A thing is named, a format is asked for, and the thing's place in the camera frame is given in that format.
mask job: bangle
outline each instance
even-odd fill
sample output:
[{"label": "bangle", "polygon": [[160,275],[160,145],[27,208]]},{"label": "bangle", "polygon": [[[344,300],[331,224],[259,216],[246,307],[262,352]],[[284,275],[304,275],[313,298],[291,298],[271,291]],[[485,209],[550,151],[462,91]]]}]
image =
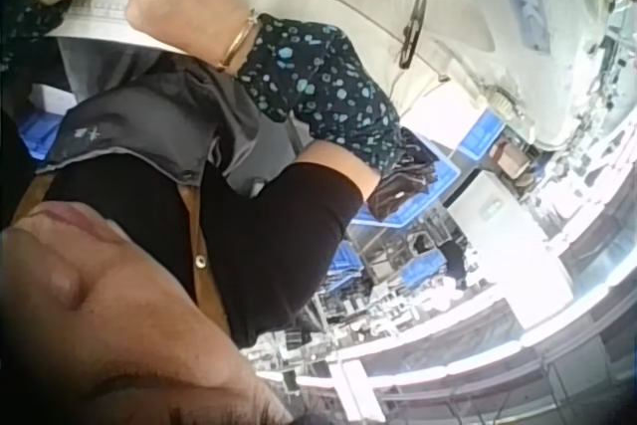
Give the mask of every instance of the bangle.
[{"label": "bangle", "polygon": [[243,44],[246,42],[246,39],[248,38],[250,33],[252,32],[252,29],[254,29],[255,26],[258,24],[259,24],[259,19],[255,17],[254,11],[253,11],[250,17],[248,18],[246,25],[244,26],[244,28],[241,30],[237,38],[234,40],[234,42],[228,49],[228,53],[226,54],[226,58],[224,59],[224,61],[215,67],[219,72],[223,73],[226,70],[228,70],[228,68],[230,67],[230,64],[232,64],[232,61],[235,59],[235,57],[237,56],[237,53],[239,52]]}]

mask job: black top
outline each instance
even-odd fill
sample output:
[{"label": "black top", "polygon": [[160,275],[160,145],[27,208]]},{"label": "black top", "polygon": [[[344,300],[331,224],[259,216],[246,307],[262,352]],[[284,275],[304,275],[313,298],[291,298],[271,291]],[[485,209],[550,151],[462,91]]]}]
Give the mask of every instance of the black top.
[{"label": "black top", "polygon": [[[4,113],[1,151],[4,228],[33,174]],[[167,176],[132,155],[106,155],[64,168],[45,199],[82,202],[115,221],[194,299],[188,212]],[[292,322],[319,287],[361,205],[348,178],[319,165],[289,166],[255,199],[240,196],[206,167],[201,227],[238,346]]]}]

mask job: black arm sleeve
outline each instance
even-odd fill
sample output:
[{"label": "black arm sleeve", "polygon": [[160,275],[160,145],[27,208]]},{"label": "black arm sleeve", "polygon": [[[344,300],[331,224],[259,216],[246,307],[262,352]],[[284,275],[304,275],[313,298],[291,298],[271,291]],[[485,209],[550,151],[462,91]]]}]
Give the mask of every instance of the black arm sleeve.
[{"label": "black arm sleeve", "polygon": [[201,225],[232,337],[241,347],[282,328],[324,279],[345,228],[362,206],[342,174],[295,163],[255,199],[209,169]]}]

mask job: woman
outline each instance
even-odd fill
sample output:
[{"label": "woman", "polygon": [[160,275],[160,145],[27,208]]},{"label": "woman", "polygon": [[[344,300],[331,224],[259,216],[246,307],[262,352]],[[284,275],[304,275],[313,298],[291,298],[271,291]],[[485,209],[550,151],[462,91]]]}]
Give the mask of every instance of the woman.
[{"label": "woman", "polygon": [[[38,20],[43,29],[64,8],[14,1],[21,20],[54,19]],[[228,150],[217,117],[174,114],[174,89],[142,79],[75,108],[49,158],[55,176],[29,185],[26,150],[3,117],[3,216],[13,224],[2,233],[1,305],[15,358],[3,357],[3,371],[26,364],[13,371],[56,390],[55,408],[87,423],[288,423],[237,346],[286,325],[311,298],[344,228],[401,154],[397,114],[335,27],[254,23],[240,0],[130,0],[126,16],[233,75],[269,118],[293,111],[315,142],[256,199],[242,198],[223,161],[208,160],[217,139]],[[14,57],[3,56],[3,71]],[[155,112],[128,116],[148,99]],[[125,137],[104,127],[105,110]],[[192,134],[166,139],[184,128]],[[136,135],[143,146],[127,142]]]}]

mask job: person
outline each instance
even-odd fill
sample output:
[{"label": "person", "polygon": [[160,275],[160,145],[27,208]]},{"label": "person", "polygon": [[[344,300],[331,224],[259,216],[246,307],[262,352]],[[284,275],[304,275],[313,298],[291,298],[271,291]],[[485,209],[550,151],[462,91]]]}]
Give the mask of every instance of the person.
[{"label": "person", "polygon": [[[41,38],[69,1],[4,4],[8,76],[30,60],[14,41]],[[397,113],[334,26],[255,20],[240,0],[129,0],[126,18],[233,76],[270,119],[293,112],[315,140],[248,199],[224,179],[222,99],[192,72],[72,109],[35,178],[3,113],[2,371],[20,378],[3,396],[37,391],[16,405],[23,422],[54,410],[63,423],[289,423],[239,347],[310,300],[401,154]]]}]

